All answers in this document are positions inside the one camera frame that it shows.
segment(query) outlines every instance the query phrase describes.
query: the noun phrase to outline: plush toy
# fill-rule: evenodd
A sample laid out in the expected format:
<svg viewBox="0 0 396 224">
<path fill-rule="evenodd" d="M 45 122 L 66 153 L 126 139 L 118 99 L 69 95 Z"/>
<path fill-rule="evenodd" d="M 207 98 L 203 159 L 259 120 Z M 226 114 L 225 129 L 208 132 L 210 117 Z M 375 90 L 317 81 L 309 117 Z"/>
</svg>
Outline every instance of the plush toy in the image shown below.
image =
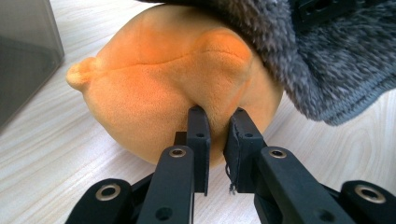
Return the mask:
<svg viewBox="0 0 396 224">
<path fill-rule="evenodd" d="M 97 54 L 75 64 L 67 82 L 123 147 L 156 163 L 190 107 L 209 119 L 210 165 L 223 162 L 230 116 L 243 107 L 261 132 L 282 87 L 228 24 L 197 7 L 162 5 L 131 19 Z"/>
</svg>

